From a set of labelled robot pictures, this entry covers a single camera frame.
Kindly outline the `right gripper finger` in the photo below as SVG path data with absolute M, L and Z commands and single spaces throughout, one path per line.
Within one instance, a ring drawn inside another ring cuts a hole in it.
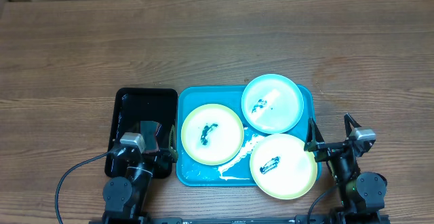
M 348 139 L 356 139 L 358 137 L 358 128 L 360 128 L 361 126 L 353 119 L 353 117 L 349 113 L 346 113 L 344 115 L 344 126 L 346 137 Z
M 325 145 L 324 139 L 317 127 L 315 120 L 310 117 L 308 120 L 307 139 L 304 145 L 304 150 L 308 152 L 320 151 Z

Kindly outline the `dark sponge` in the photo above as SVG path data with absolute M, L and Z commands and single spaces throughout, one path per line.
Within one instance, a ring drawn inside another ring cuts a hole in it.
M 145 142 L 145 153 L 152 153 L 159 150 L 157 135 L 160 123 L 154 121 L 141 121 L 140 133 Z

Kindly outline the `yellow-green plate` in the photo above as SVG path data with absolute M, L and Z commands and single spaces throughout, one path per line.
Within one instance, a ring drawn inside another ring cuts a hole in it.
M 304 142 L 289 134 L 272 134 L 257 143 L 250 156 L 250 172 L 257 186 L 280 200 L 293 200 L 314 185 L 318 166 Z
M 243 140 L 241 119 L 224 105 L 201 105 L 182 123 L 182 146 L 200 164 L 216 166 L 228 162 L 238 154 Z

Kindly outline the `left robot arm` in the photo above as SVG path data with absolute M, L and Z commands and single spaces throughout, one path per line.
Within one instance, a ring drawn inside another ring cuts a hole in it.
M 171 175 L 178 153 L 175 125 L 141 121 L 115 138 L 109 155 L 122 162 L 121 172 L 104 186 L 103 223 L 151 223 L 143 204 L 153 179 Z

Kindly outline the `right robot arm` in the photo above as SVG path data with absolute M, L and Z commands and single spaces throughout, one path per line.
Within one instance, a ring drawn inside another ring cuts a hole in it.
M 375 172 L 362 172 L 357 158 L 367 153 L 376 142 L 376 133 L 358 124 L 350 114 L 344 115 L 346 138 L 342 142 L 326 143 L 311 117 L 308 120 L 304 150 L 315 156 L 317 163 L 325 162 L 335 185 L 321 194 L 311 205 L 307 223 L 315 205 L 333 191 L 339 191 L 341 207 L 331 209 L 327 223 L 388 223 L 387 215 L 380 215 L 387 192 L 386 178 Z

